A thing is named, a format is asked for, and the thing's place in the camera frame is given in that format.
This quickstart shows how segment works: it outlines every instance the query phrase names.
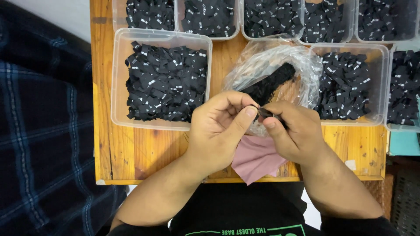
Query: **wooden table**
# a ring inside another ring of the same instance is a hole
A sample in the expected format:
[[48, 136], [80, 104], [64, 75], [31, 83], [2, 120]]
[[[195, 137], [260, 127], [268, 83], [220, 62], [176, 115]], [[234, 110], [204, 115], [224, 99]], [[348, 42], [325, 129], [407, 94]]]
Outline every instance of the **wooden table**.
[[[138, 184], [181, 156], [188, 146], [188, 132], [162, 131], [117, 126], [110, 119], [110, 88], [114, 31], [112, 1], [90, 0], [94, 144], [96, 183]], [[220, 91], [224, 76], [232, 69], [247, 44], [239, 33], [234, 39], [213, 43], [210, 97]], [[325, 141], [343, 160], [355, 160], [354, 173], [361, 180], [383, 180], [387, 132], [383, 126], [323, 126]], [[278, 170], [277, 177], [259, 181], [299, 181], [294, 163]], [[214, 173], [207, 183], [242, 182], [229, 166]]]

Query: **clear plastic container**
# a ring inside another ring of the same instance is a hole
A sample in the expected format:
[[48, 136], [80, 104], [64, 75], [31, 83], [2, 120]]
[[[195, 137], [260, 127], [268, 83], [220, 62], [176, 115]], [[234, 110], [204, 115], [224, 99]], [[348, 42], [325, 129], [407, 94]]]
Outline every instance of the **clear plastic container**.
[[391, 40], [391, 41], [367, 41], [367, 40], [361, 40], [359, 38], [358, 32], [359, 32], [359, 0], [356, 0], [356, 10], [355, 10], [355, 17], [354, 17], [354, 35], [356, 36], [356, 39], [359, 42], [362, 43], [381, 43], [381, 44], [387, 44], [387, 43], [396, 43], [400, 41], [407, 41], [407, 40], [413, 40], [416, 39], [418, 36], [419, 31], [419, 16], [420, 16], [420, 4], [418, 4], [415, 0], [398, 0], [395, 1], [395, 3], [398, 5], [399, 8], [404, 9], [402, 12], [398, 12], [398, 14], [402, 14], [403, 16], [408, 16], [409, 19], [406, 20], [406, 22], [399, 27], [406, 27], [408, 34], [403, 35], [397, 35], [397, 40]]
[[324, 126], [377, 126], [383, 122], [384, 102], [387, 97], [386, 83], [388, 78], [389, 51], [383, 45], [361, 43], [316, 43], [310, 48], [312, 53], [324, 55], [328, 52], [351, 52], [352, 54], [366, 54], [365, 61], [369, 66], [370, 83], [369, 104], [372, 110], [369, 114], [357, 120], [322, 120]]
[[[242, 35], [244, 36], [244, 38], [248, 41], [251, 40], [259, 40], [261, 38], [251, 38], [249, 37], [246, 33], [245, 33], [245, 20], [244, 20], [244, 10], [245, 10], [245, 3], [244, 0], [241, 0], [241, 32]], [[300, 8], [297, 11], [297, 15], [300, 17], [300, 23], [303, 25], [303, 21], [304, 21], [304, 17], [305, 17], [305, 0], [300, 0]], [[303, 28], [300, 30], [299, 34], [296, 37], [293, 37], [293, 39], [297, 40], [300, 39], [300, 37], [302, 37], [303, 35]]]
[[129, 92], [126, 88], [126, 81], [129, 78], [129, 71], [125, 65], [125, 60], [129, 55], [133, 54], [133, 46], [131, 45], [131, 42], [133, 41], [156, 47], [170, 48], [185, 45], [194, 50], [207, 50], [208, 68], [205, 91], [206, 102], [209, 100], [210, 94], [211, 56], [213, 50], [211, 40], [209, 37], [204, 35], [154, 29], [122, 28], [117, 30], [115, 33], [111, 86], [111, 120], [120, 126], [188, 131], [190, 128], [190, 123], [188, 122], [165, 121], [161, 119], [152, 121], [136, 121], [127, 117], [129, 107], [126, 105], [126, 101]]
[[[420, 51], [420, 42], [417, 44], [409, 43], [398, 43], [394, 44], [389, 52], [389, 66], [388, 66], [388, 80], [386, 85], [387, 95], [389, 94], [389, 90], [391, 88], [391, 77], [392, 77], [392, 60], [394, 59], [394, 52], [398, 51], [407, 51], [413, 50], [415, 52]], [[405, 126], [405, 125], [396, 125], [396, 124], [387, 124], [387, 117], [388, 117], [388, 106], [389, 106], [389, 97], [386, 96], [385, 99], [385, 117], [383, 119], [383, 125], [385, 128], [392, 132], [416, 132], [420, 133], [420, 120], [414, 120], [414, 126]]]
[[[323, 2], [323, 0], [307, 0], [307, 3], [320, 3]], [[339, 1], [339, 4], [344, 4], [344, 10], [343, 10], [343, 21], [346, 23], [346, 31], [344, 32], [343, 39], [341, 42], [337, 43], [346, 43], [350, 42], [350, 40], [353, 37], [353, 30], [354, 30], [354, 8], [355, 8], [355, 0], [341, 0]], [[300, 40], [301, 37], [299, 37], [299, 42], [303, 45], [314, 45], [315, 43], [305, 43]]]
[[[175, 15], [174, 26], [176, 31], [176, 1], [173, 0], [173, 13]], [[125, 0], [112, 0], [112, 25], [114, 32], [121, 28], [127, 28], [129, 24], [127, 23], [127, 1]]]
[[[181, 21], [185, 18], [185, 1], [184, 0], [176, 0], [175, 5], [175, 31], [178, 32], [184, 32], [184, 29], [182, 28]], [[241, 25], [241, 5], [242, 0], [235, 0], [235, 6], [234, 6], [234, 26], [236, 27], [235, 33], [229, 37], [210, 37], [212, 41], [226, 41], [229, 39], [232, 39], [236, 37], [239, 33], [239, 27]]]

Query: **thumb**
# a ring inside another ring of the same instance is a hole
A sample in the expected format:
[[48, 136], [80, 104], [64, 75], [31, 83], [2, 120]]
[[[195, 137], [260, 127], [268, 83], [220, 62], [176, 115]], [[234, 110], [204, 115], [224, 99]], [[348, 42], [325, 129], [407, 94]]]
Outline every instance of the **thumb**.
[[275, 117], [267, 117], [262, 122], [268, 134], [273, 138], [277, 153], [283, 150], [294, 149], [296, 144], [291, 139], [281, 122]]
[[257, 116], [257, 108], [254, 106], [247, 106], [242, 109], [232, 121], [232, 124], [224, 131], [225, 135], [229, 137], [228, 140], [236, 140], [239, 142], [245, 134], [249, 126]]

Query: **pink fabric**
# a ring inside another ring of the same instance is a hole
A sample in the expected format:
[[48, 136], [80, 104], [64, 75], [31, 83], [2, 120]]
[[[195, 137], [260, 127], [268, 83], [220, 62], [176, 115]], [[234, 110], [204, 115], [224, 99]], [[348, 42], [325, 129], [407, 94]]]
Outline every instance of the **pink fabric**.
[[277, 176], [278, 168], [286, 162], [277, 154], [271, 137], [244, 135], [236, 148], [232, 168], [250, 185], [264, 175]]

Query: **blue plaid fabric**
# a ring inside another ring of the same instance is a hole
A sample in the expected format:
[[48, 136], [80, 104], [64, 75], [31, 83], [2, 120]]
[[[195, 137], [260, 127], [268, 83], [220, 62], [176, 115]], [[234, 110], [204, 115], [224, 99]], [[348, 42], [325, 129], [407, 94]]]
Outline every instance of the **blue plaid fabric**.
[[89, 54], [0, 10], [0, 235], [94, 236], [125, 199], [95, 183], [91, 84]]

